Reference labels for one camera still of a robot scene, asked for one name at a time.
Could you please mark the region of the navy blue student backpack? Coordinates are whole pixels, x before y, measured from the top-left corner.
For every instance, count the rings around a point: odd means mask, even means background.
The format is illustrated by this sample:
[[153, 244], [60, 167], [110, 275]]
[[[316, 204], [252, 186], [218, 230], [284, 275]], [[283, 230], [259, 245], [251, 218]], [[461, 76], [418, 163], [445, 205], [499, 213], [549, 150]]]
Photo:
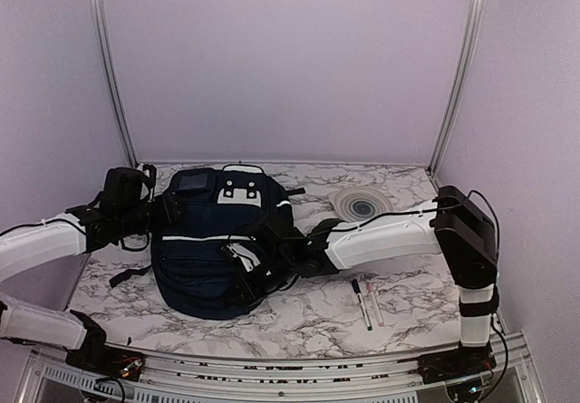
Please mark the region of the navy blue student backpack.
[[[267, 296], [296, 278], [276, 251], [277, 235], [267, 227], [273, 222], [283, 236], [295, 234], [294, 193], [262, 168], [181, 170], [163, 193], [175, 193], [184, 206], [175, 225], [155, 230], [150, 239], [150, 269], [171, 309], [204, 320], [230, 320], [251, 312], [228, 304], [228, 288], [237, 274], [260, 285]], [[261, 264], [246, 273], [229, 263], [220, 249], [230, 243], [254, 252]]]

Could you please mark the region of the blue cap marker pen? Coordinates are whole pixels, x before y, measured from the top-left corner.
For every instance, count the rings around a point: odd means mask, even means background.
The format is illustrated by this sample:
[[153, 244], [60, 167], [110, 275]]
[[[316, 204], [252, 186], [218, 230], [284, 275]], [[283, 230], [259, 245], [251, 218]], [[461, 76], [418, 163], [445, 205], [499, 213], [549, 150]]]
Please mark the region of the blue cap marker pen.
[[361, 292], [361, 288], [360, 285], [358, 283], [358, 281], [356, 279], [352, 279], [351, 280], [351, 286], [353, 288], [354, 294], [356, 295], [361, 313], [362, 313], [362, 318], [364, 320], [364, 325], [365, 328], [367, 329], [367, 331], [372, 331], [372, 323], [371, 323], [371, 319], [365, 304], [365, 301], [363, 299], [363, 295]]

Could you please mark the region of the pink cap marker pen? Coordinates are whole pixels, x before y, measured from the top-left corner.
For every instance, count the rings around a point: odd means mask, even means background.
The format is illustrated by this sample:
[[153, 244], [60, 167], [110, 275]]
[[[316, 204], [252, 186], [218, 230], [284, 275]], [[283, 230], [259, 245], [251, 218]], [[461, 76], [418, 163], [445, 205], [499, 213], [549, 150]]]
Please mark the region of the pink cap marker pen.
[[372, 308], [373, 308], [373, 311], [375, 314], [377, 324], [379, 327], [383, 328], [385, 326], [385, 324], [384, 324], [384, 319], [382, 317], [382, 311], [381, 311], [380, 305], [378, 303], [378, 299], [376, 297], [376, 293], [374, 291], [374, 288], [373, 288], [371, 282], [366, 282], [366, 289], [367, 289], [367, 293], [369, 295], [369, 298], [371, 299]]

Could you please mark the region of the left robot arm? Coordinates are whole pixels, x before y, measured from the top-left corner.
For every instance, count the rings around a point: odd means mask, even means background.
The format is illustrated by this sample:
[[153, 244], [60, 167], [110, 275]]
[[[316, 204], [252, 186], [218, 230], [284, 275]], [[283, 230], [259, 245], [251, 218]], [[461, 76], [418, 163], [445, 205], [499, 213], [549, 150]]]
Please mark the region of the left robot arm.
[[[1, 234], [1, 279], [42, 264], [90, 254], [108, 245], [124, 246], [126, 238], [151, 238], [157, 229], [176, 224], [183, 206], [172, 193], [155, 193], [157, 169], [111, 168], [93, 201], [71, 207], [37, 223], [22, 224]], [[96, 371], [113, 365], [114, 351], [89, 336], [94, 326], [74, 312], [58, 312], [1, 295], [1, 336], [5, 340], [38, 342], [78, 350]]]

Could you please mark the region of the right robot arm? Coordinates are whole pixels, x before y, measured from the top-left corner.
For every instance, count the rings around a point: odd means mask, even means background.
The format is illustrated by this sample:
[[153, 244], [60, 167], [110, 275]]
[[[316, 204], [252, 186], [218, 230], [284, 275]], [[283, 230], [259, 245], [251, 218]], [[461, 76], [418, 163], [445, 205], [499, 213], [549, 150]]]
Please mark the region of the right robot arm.
[[449, 366], [467, 374], [484, 359], [492, 316], [498, 310], [499, 227], [473, 201], [445, 186], [438, 195], [407, 211], [387, 212], [359, 222], [329, 218], [303, 234], [271, 212], [254, 224], [247, 237], [229, 238], [224, 248], [252, 269], [241, 269], [227, 299], [249, 305], [280, 290], [293, 277], [336, 274], [359, 265], [419, 254], [445, 258], [459, 288], [459, 346]]

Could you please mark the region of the grey swirl ceramic plate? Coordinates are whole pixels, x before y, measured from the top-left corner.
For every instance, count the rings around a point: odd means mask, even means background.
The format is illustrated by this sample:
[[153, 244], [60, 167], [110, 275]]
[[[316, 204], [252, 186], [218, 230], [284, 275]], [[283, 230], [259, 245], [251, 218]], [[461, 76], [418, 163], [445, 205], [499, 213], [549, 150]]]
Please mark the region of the grey swirl ceramic plate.
[[364, 221], [393, 210], [390, 199], [377, 187], [346, 187], [328, 198], [335, 214], [346, 222]]

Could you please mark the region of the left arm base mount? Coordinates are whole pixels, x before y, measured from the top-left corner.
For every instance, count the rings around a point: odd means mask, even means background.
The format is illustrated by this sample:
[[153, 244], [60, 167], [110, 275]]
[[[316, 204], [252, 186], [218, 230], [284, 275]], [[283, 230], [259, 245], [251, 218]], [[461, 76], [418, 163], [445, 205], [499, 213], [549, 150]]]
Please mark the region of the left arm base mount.
[[114, 379], [140, 379], [146, 359], [142, 353], [109, 346], [105, 330], [96, 321], [83, 312], [70, 313], [81, 321], [87, 333], [79, 349], [67, 350], [68, 365]]

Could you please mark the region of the front aluminium rail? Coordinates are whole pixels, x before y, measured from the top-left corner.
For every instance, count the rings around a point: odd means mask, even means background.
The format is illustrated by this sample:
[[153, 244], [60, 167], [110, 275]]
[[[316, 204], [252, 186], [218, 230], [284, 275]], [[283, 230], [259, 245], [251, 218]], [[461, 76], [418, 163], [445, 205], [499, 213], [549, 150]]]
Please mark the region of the front aluminium rail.
[[148, 351], [137, 382], [74, 368], [58, 350], [33, 350], [18, 402], [542, 402], [522, 335], [493, 338], [497, 366], [424, 384], [412, 350], [338, 359], [210, 358]]

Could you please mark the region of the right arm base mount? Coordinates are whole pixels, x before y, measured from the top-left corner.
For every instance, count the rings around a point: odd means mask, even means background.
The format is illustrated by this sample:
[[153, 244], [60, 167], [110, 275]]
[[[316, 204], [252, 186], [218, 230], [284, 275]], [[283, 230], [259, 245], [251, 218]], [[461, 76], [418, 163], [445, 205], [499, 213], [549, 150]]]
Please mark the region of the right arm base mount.
[[424, 384], [461, 379], [497, 366], [491, 345], [467, 347], [461, 343], [452, 350], [421, 355], [417, 358], [417, 373]]

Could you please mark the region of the left aluminium frame post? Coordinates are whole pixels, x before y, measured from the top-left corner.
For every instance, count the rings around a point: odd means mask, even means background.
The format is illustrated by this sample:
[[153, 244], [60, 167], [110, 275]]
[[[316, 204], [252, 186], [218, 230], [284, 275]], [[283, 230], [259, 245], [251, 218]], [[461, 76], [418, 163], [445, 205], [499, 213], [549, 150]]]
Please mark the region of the left aluminium frame post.
[[121, 146], [127, 164], [132, 168], [139, 165], [137, 152], [132, 142], [129, 123], [121, 99], [120, 87], [114, 68], [109, 28], [107, 25], [104, 0], [90, 0], [96, 40], [101, 57], [104, 80], [111, 102], [113, 117], [119, 132]]

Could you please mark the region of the aluminium frame post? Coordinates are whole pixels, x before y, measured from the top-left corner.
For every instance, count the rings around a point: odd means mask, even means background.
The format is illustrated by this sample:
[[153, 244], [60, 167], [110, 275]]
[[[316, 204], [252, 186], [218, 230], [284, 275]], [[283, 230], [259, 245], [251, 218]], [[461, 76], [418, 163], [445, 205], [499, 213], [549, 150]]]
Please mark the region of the aluminium frame post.
[[449, 92], [448, 101], [440, 125], [440, 131], [436, 138], [430, 163], [427, 167], [432, 178], [438, 175], [445, 151], [450, 142], [451, 132], [459, 114], [465, 82], [469, 73], [474, 53], [476, 51], [479, 28], [484, 13], [485, 0], [469, 0], [466, 22], [462, 40], [459, 46], [459, 58]]
[[109, 28], [107, 25], [104, 0], [90, 0], [96, 40], [101, 57], [104, 80], [111, 102], [113, 117], [119, 132], [121, 146], [127, 164], [132, 168], [139, 165], [137, 152], [132, 142], [129, 123], [121, 99], [120, 87], [114, 68]]

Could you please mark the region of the right aluminium frame post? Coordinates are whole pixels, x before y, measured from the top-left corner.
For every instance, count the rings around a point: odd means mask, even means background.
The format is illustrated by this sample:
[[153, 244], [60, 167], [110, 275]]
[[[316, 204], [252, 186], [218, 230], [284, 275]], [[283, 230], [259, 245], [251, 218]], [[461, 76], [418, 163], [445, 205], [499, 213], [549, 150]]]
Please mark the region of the right aluminium frame post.
[[430, 163], [427, 167], [432, 178], [438, 175], [445, 151], [450, 142], [451, 132], [459, 114], [465, 82], [469, 73], [474, 53], [476, 51], [479, 28], [484, 13], [485, 0], [469, 0], [466, 22], [462, 40], [459, 46], [459, 58], [449, 92], [448, 101], [440, 125], [440, 131], [436, 138]]

